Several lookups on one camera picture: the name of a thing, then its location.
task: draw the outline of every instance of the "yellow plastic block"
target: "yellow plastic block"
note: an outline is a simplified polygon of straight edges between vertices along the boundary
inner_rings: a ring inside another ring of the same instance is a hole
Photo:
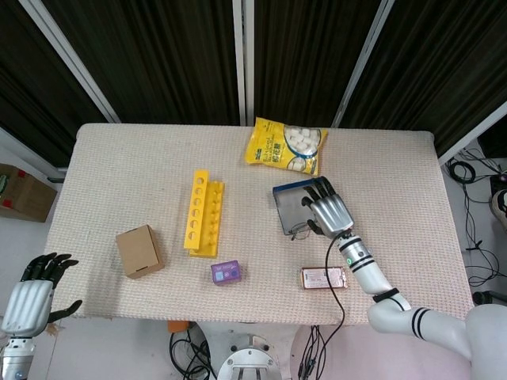
[[[194,173],[184,244],[192,257],[214,258],[217,254],[224,185],[208,178],[207,170]]]

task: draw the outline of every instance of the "small purple package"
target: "small purple package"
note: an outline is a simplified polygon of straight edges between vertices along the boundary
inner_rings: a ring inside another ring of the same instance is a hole
[[[212,265],[212,276],[215,285],[237,283],[241,281],[241,272],[237,260]]]

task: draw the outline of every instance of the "dark curtain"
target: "dark curtain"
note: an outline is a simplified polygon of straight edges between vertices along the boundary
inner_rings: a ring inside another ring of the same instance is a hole
[[[256,0],[255,115],[329,127],[379,1]]]
[[[122,122],[239,124],[231,0],[44,4]]]
[[[478,138],[482,152],[488,158],[507,158],[507,116]]]
[[[0,127],[67,166],[82,124],[104,122],[17,0],[0,2]]]
[[[444,153],[507,100],[507,2],[396,2],[340,127],[431,131]]]

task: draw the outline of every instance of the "small brown box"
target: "small brown box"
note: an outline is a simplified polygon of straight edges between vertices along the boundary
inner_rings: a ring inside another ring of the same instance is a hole
[[[153,230],[147,224],[116,236],[125,275],[138,279],[164,268]]]
[[[0,164],[0,216],[45,222],[56,190],[16,166]]]

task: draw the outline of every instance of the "robotic arm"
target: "robotic arm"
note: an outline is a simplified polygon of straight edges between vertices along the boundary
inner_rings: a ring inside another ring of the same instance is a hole
[[[11,337],[0,355],[0,378],[26,379],[35,354],[32,338],[41,334],[46,324],[68,317],[82,304],[78,300],[68,309],[51,312],[56,285],[63,273],[78,263],[70,258],[71,255],[50,253],[33,259],[14,287],[2,323],[2,330]]]
[[[471,361],[472,378],[496,380],[507,373],[507,308],[499,305],[475,307],[461,321],[425,307],[413,308],[383,275],[372,253],[361,238],[354,235],[353,219],[340,196],[325,177],[305,187],[301,204],[309,207],[315,220],[308,225],[325,235],[345,258],[352,274],[375,304],[368,310],[368,320],[380,333],[400,333],[427,340]]]

